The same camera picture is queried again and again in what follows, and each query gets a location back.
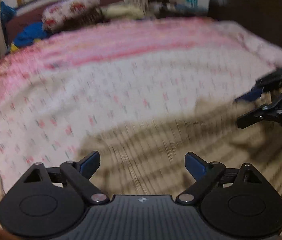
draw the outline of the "metal pivot bolt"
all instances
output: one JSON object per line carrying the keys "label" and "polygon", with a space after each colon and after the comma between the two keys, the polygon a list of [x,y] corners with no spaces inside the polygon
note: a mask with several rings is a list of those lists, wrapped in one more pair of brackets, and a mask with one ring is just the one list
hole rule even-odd
{"label": "metal pivot bolt", "polygon": [[91,196],[91,199],[94,201],[94,202],[102,202],[102,201],[105,201],[107,199],[107,196],[104,195],[103,193],[96,193],[96,194],[93,194]]}
{"label": "metal pivot bolt", "polygon": [[179,200],[183,203],[189,203],[194,200],[194,196],[191,194],[181,194]]}

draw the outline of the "screw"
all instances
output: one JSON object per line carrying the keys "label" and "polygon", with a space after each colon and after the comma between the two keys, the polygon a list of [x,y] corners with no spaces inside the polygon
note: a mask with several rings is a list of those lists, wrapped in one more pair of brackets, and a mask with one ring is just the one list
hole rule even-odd
{"label": "screw", "polygon": [[94,202],[102,202],[102,201],[105,201],[107,199],[107,196],[104,195],[103,193],[96,193],[96,194],[93,194],[91,196],[91,199],[94,201]]}
{"label": "screw", "polygon": [[179,196],[179,200],[184,203],[189,203],[194,200],[194,196],[192,196],[191,194],[181,194]]}

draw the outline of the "bed sheet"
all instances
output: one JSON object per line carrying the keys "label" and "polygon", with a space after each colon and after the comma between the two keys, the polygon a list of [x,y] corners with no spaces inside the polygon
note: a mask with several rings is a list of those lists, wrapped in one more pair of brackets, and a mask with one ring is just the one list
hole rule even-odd
{"label": "bed sheet", "polygon": [[[282,49],[242,27],[242,35],[233,35],[234,23],[227,25],[220,29],[201,18],[117,22],[55,35],[5,57],[0,62],[4,190],[34,162],[49,167],[75,159],[95,133],[191,111],[198,97],[231,100],[282,65]],[[268,53],[247,46],[247,39],[257,39]]]}

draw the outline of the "red and white floral pillow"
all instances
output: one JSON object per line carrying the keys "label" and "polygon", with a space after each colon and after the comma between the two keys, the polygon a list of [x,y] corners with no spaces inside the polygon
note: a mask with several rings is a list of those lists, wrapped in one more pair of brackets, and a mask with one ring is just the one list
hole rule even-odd
{"label": "red and white floral pillow", "polygon": [[78,17],[83,12],[100,4],[100,0],[65,0],[46,7],[42,13],[43,28],[54,32],[68,19]]}

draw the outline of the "beige blanket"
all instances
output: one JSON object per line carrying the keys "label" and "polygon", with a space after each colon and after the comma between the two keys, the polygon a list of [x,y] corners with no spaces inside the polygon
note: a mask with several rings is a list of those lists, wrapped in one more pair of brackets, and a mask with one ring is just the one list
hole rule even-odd
{"label": "beige blanket", "polygon": [[92,150],[101,166],[91,182],[108,195],[171,194],[174,197],[194,180],[184,167],[189,151],[207,162],[239,168],[252,163],[282,192],[282,127],[260,122],[238,129],[238,116],[252,103],[208,105],[200,101],[189,114],[143,123],[129,123],[90,136],[78,159]]}

